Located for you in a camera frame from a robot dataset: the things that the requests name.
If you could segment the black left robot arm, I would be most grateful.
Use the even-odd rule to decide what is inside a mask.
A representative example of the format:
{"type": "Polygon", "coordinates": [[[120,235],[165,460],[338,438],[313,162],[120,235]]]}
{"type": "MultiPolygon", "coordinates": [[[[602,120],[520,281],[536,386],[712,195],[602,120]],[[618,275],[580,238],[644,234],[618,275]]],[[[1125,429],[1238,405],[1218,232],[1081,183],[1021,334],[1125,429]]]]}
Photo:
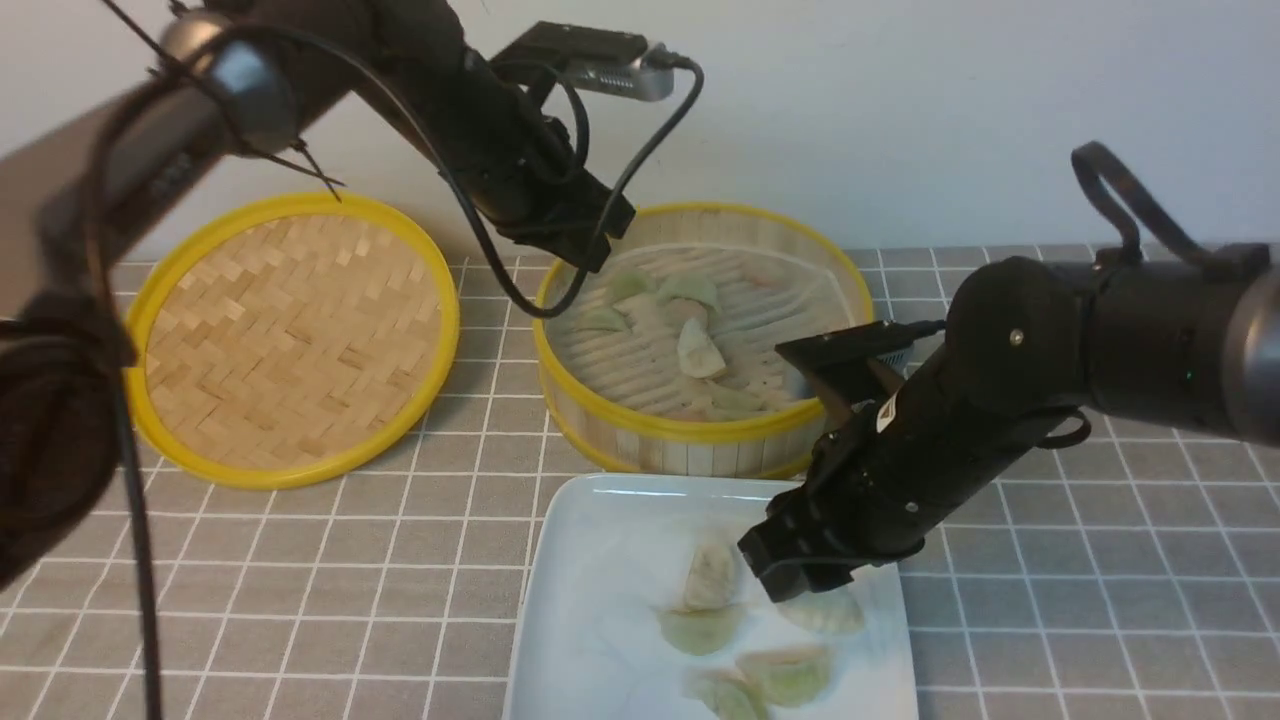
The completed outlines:
{"type": "Polygon", "coordinates": [[[3,159],[3,584],[90,514],[124,457],[134,360],[113,268],[223,159],[274,159],[357,94],[490,232],[598,272],[634,220],[471,47],[447,1],[206,1],[155,76],[3,159]]]}

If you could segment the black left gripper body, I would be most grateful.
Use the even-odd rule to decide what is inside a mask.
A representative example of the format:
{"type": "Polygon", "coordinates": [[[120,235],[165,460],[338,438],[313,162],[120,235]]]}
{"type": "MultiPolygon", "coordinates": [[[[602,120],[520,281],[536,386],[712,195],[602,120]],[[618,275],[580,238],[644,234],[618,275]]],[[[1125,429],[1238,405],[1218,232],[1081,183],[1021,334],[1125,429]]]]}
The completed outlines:
{"type": "Polygon", "coordinates": [[[470,197],[495,231],[577,269],[599,272],[634,205],[586,170],[564,127],[525,100],[502,117],[498,149],[470,172],[470,197]]]}

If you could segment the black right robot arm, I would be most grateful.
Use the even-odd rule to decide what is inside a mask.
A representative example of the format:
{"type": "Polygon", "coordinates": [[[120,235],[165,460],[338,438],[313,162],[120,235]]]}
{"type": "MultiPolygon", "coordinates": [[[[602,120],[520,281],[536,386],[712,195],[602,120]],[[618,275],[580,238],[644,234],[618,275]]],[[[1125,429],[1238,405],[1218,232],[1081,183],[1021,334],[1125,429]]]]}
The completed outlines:
{"type": "Polygon", "coordinates": [[[1084,410],[1277,445],[1277,268],[1260,245],[1204,264],[1007,258],[934,322],[781,343],[832,428],[805,479],[739,541],[774,602],[918,553],[1015,461],[1091,434],[1084,410]]]}

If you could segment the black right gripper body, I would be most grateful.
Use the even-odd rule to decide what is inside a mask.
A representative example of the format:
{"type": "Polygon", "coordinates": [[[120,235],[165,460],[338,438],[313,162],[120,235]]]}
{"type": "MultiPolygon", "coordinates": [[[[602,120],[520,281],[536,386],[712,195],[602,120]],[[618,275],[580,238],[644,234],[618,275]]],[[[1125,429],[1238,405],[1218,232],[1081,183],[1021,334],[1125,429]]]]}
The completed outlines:
{"type": "Polygon", "coordinates": [[[918,553],[1016,460],[1056,446],[1053,433],[1075,415],[1071,405],[995,413],[933,380],[909,380],[876,411],[854,413],[739,551],[776,603],[838,589],[859,568],[918,553]]]}

